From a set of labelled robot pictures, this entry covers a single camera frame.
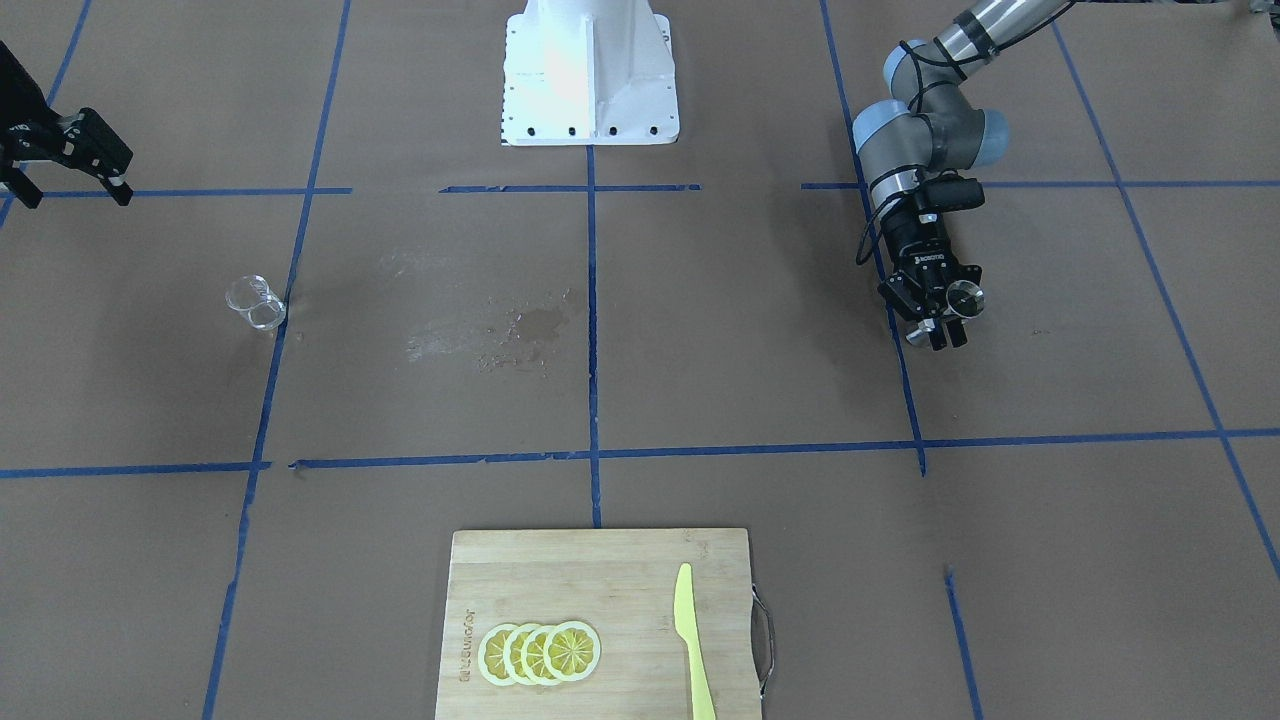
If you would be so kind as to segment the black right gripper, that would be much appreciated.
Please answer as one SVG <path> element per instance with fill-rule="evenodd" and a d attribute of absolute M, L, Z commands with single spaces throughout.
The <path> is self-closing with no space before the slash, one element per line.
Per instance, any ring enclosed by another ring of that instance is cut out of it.
<path fill-rule="evenodd" d="M 26 208 L 38 208 L 44 192 L 17 167 L 22 161 L 52 161 L 92 176 L 122 208 L 134 197 L 125 179 L 133 159 L 125 141 L 92 108 L 81 108 L 70 115 L 55 111 L 5 44 L 1 45 L 1 183 Z"/>

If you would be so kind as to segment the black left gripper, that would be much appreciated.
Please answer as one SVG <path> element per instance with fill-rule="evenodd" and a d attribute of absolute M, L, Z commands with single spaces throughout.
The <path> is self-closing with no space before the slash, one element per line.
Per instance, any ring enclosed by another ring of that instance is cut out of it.
<path fill-rule="evenodd" d="M 955 281 L 980 286 L 982 268 L 961 263 L 954 252 L 943 214 L 920 214 L 914 199 L 900 199 L 879 218 L 879 234 L 890 251 L 893 272 L 879 283 L 879 293 L 906 322 L 918 322 L 920 310 L 934 292 Z M 918 348 L 940 351 L 968 343 L 968 316 L 948 314 L 927 318 L 908 333 Z"/>

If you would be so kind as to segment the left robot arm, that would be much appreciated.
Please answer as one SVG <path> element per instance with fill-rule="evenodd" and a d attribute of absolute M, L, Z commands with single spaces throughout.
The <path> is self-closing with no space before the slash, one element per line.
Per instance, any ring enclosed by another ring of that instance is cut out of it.
<path fill-rule="evenodd" d="M 929 40 L 900 42 L 886 58 L 886 100 L 852 120 L 877 231 L 892 270 L 879 295 L 910 325 L 908 341 L 933 350 L 966 343 L 965 325 L 986 305 L 982 269 L 961 263 L 945 224 L 984 204 L 966 176 L 1009 149 L 1001 111 L 973 106 L 963 83 L 1053 22 L 1068 1 L 978 1 Z"/>

